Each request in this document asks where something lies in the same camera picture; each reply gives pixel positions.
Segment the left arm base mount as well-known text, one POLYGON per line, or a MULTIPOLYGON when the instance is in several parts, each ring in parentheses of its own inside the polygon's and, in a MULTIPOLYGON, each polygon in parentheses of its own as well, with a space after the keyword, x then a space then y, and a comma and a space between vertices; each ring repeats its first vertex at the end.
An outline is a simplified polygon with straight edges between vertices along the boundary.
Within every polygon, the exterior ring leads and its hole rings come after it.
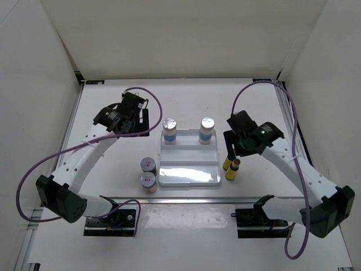
POLYGON ((141 205, 136 199, 117 203, 106 198, 112 204, 114 212, 107 217, 87 218, 83 229, 86 237, 135 237, 138 231, 141 205))

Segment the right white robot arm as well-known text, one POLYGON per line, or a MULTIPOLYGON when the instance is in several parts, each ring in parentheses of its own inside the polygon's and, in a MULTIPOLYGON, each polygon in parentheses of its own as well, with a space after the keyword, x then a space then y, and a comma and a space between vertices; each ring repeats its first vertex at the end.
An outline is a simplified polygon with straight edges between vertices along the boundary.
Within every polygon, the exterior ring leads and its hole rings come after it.
POLYGON ((283 132, 271 122, 257 125, 246 111, 231 114, 224 132, 228 158, 261 155, 276 166, 304 195, 303 200, 263 196, 253 205, 254 221, 265 226, 285 220, 308 227, 318 238, 326 237, 350 215, 355 198, 348 185, 340 187, 292 152, 283 132))

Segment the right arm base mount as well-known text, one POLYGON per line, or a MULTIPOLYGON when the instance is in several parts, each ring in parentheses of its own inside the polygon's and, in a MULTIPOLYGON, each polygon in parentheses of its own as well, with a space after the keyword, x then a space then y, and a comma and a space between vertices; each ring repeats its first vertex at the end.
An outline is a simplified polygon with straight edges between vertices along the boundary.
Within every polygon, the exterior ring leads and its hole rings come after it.
POLYGON ((274 220, 266 217, 262 207, 274 198, 263 196, 253 204, 252 208, 238 208, 230 216, 236 220, 237 237, 239 239, 286 238, 290 225, 285 220, 274 220))

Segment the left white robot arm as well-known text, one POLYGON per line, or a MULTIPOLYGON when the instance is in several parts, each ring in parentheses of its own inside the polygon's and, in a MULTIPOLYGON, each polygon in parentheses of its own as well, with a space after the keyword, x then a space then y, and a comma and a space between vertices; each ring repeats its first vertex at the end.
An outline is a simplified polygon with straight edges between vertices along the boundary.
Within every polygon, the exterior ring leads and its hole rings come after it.
POLYGON ((36 188, 44 207, 69 223, 80 217, 99 217, 106 226, 118 220, 115 204, 101 196, 79 194, 81 186, 94 165, 122 134, 135 134, 149 128, 148 101, 125 92, 119 103, 110 104, 94 117, 85 145, 72 151, 68 159, 50 176, 41 175, 36 188))

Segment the blue label bead jar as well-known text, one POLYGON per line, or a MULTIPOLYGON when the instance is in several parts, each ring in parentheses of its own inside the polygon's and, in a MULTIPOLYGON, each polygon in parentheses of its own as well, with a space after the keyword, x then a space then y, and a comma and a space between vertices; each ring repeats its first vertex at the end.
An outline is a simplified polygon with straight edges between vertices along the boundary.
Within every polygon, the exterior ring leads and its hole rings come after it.
POLYGON ((176 143, 176 138, 177 138, 176 120, 171 117, 168 117, 163 121, 162 127, 163 127, 164 144, 174 145, 176 143))
POLYGON ((203 145, 210 143, 210 140, 213 135, 215 122, 211 117, 204 117, 201 120, 200 130, 199 130, 199 142, 203 145))

